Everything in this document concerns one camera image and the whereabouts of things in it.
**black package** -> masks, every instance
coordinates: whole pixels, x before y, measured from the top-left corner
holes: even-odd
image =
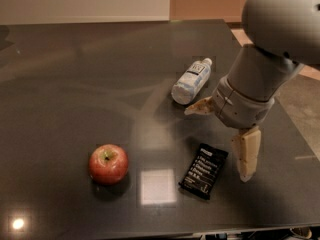
[[[179,185],[206,200],[224,165],[228,152],[201,143],[197,156]]]

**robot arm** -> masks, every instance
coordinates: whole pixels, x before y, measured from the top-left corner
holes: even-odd
[[[258,126],[274,104],[277,90],[303,64],[320,68],[320,0],[247,0],[242,24],[254,45],[240,50],[211,97],[185,113],[214,112],[226,126],[239,129],[231,146],[240,178],[246,182],[256,171]]]

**bottle label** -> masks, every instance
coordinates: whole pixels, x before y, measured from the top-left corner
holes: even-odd
[[[195,75],[199,75],[202,70],[204,70],[206,68],[206,66],[201,65],[200,63],[194,63],[188,70],[187,72],[195,74]]]

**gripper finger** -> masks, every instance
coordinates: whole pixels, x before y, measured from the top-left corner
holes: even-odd
[[[259,127],[250,130],[240,130],[231,140],[233,153],[237,157],[237,168],[240,179],[249,181],[257,169],[258,155],[261,142]]]
[[[184,111],[185,115],[209,115],[211,113],[213,113],[212,96],[197,101],[196,103],[187,107]]]

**bottle cap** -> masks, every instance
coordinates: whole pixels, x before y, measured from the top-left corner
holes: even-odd
[[[212,60],[210,60],[209,58],[205,58],[203,61],[202,61],[202,63],[206,63],[206,64],[208,64],[208,65],[212,65]]]

